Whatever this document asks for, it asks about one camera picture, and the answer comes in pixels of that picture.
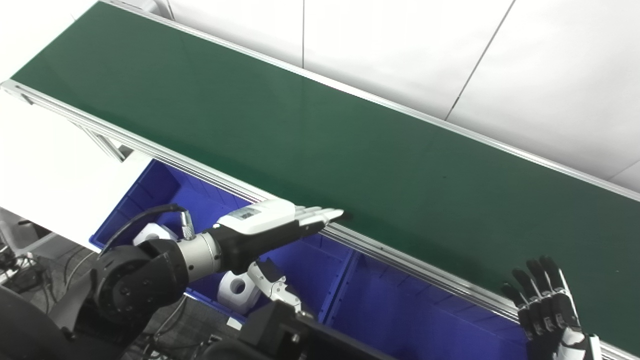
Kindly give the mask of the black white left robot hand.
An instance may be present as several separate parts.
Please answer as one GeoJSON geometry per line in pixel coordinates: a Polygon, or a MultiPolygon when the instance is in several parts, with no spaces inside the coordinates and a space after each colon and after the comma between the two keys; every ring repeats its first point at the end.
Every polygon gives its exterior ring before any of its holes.
{"type": "Polygon", "coordinates": [[[215,244],[212,256],[215,271],[247,274],[269,300],[290,305],[298,313],[311,314],[274,262],[259,258],[318,234],[327,225],[346,217],[343,209],[305,207],[281,198],[268,199],[229,212],[205,233],[215,244]]]}

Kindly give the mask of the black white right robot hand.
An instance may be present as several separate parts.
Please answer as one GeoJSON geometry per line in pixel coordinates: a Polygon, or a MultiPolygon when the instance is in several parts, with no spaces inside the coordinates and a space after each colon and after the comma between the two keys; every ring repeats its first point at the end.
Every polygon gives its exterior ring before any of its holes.
{"type": "Polygon", "coordinates": [[[512,269],[519,284],[500,291],[517,309],[529,360],[601,360],[601,340],[587,333],[579,320],[573,294],[562,269],[550,256],[526,261],[512,269]]]}

